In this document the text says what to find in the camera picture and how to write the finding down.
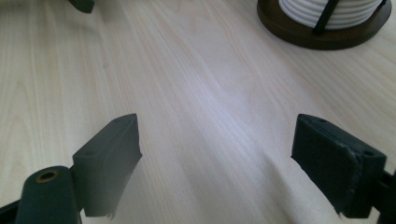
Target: wood grain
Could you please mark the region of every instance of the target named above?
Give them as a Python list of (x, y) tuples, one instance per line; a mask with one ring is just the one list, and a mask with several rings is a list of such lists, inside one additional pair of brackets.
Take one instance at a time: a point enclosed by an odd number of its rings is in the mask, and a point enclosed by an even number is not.
[(115, 117), (143, 159), (115, 219), (84, 223), (375, 223), (339, 217), (290, 158), (299, 113), (328, 119), (396, 169), (396, 21), (353, 49), (290, 45), (253, 0), (0, 2), (0, 205)]

